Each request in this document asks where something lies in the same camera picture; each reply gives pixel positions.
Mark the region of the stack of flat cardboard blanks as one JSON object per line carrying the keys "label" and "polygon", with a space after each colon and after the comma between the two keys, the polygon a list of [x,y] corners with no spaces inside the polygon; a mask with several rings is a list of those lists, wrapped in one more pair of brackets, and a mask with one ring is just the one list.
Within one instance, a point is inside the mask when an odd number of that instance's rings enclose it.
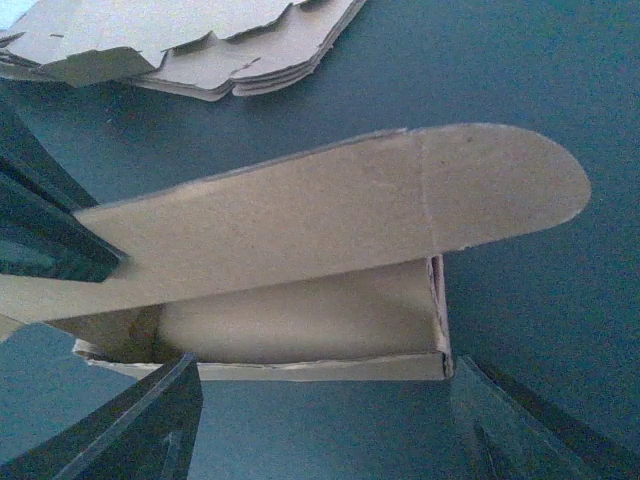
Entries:
{"label": "stack of flat cardboard blanks", "polygon": [[284,89],[312,74],[364,6],[362,1],[300,1],[268,26],[229,39],[211,34],[168,51],[161,67],[128,85],[215,102]]}

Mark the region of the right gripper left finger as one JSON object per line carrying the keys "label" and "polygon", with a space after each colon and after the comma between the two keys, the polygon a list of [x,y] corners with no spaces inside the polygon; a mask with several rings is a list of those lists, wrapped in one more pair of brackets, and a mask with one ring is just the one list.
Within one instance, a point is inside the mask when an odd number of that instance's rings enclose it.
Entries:
{"label": "right gripper left finger", "polygon": [[1,466],[3,479],[185,479],[203,407],[194,355]]}

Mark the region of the cardboard box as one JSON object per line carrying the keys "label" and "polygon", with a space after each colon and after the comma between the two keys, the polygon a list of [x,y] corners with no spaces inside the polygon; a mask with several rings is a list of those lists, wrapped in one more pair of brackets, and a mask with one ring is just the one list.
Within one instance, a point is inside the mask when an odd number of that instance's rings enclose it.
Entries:
{"label": "cardboard box", "polygon": [[590,196],[530,130],[376,132],[78,211],[125,261],[100,283],[3,275],[1,335],[42,323],[135,378],[190,352],[209,381],[445,380],[444,255],[561,225]]}

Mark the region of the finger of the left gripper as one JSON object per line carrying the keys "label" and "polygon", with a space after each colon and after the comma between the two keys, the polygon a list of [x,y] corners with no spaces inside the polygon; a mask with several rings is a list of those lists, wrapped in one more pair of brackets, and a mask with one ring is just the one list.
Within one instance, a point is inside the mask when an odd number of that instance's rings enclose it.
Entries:
{"label": "finger of the left gripper", "polygon": [[127,255],[74,213],[97,204],[9,107],[1,109],[1,272],[100,283]]}

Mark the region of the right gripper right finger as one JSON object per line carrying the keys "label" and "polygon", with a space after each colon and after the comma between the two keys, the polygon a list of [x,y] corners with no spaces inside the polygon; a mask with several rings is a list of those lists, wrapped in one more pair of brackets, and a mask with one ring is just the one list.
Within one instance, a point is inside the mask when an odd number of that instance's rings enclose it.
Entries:
{"label": "right gripper right finger", "polygon": [[468,356],[451,382],[473,479],[637,479],[639,456]]}

